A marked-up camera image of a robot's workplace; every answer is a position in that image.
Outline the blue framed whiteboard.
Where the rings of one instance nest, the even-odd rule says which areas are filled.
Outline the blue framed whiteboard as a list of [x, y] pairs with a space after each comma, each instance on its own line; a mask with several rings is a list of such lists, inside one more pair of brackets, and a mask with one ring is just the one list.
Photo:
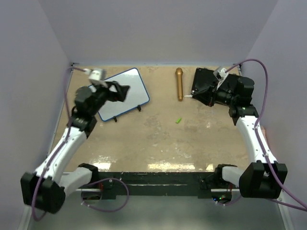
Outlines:
[[118, 117], [136, 109], [138, 105], [142, 106], [150, 101], [150, 96], [137, 68], [131, 68], [112, 77], [105, 78], [105, 81], [117, 81], [120, 85], [129, 85], [130, 89], [124, 102], [106, 101], [104, 105], [98, 105], [95, 97], [95, 85], [91, 84], [89, 86], [94, 97], [93, 112], [99, 114], [104, 122], [113, 119], [113, 116]]

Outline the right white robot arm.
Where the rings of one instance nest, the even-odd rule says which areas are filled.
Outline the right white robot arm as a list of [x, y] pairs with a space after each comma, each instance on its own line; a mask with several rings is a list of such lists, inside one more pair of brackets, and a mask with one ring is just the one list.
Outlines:
[[257, 121], [258, 112], [251, 104], [254, 81], [232, 75], [220, 89], [217, 85], [218, 80], [214, 76], [195, 76], [192, 98], [209, 107], [215, 103], [229, 107], [229, 116], [243, 137], [250, 164], [245, 170], [233, 165], [218, 165], [214, 184], [225, 188], [232, 183], [243, 197], [277, 199], [288, 170], [272, 154]]

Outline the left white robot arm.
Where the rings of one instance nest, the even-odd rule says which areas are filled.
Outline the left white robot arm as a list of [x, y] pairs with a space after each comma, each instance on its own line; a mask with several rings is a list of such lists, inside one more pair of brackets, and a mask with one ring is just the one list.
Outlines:
[[97, 119], [95, 115], [107, 102], [124, 102], [130, 89], [116, 81], [103, 85], [80, 87], [75, 93], [74, 107], [69, 111], [69, 120], [63, 136], [49, 156], [33, 173], [21, 177], [23, 200], [32, 210], [57, 213], [65, 199], [76, 189], [99, 184], [96, 166], [82, 163], [66, 179], [62, 177], [66, 166], [78, 148], [89, 138]]

